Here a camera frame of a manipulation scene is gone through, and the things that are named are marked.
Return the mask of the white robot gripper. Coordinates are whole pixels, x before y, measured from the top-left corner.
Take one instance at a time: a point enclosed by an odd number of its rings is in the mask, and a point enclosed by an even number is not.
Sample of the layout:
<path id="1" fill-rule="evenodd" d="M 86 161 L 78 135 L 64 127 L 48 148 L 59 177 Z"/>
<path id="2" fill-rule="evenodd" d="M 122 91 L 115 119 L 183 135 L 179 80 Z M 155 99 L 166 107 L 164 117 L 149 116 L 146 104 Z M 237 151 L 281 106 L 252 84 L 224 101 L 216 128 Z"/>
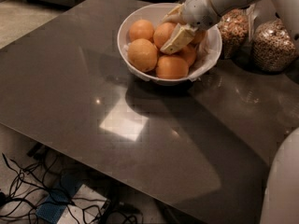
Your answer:
<path id="1" fill-rule="evenodd" d="M 173 22 L 177 25 L 160 51 L 168 55 L 180 51 L 194 39 L 197 29 L 208 30 L 220 18 L 211 0 L 185 0 L 183 5 L 175 6 L 162 18 L 162 23 Z"/>

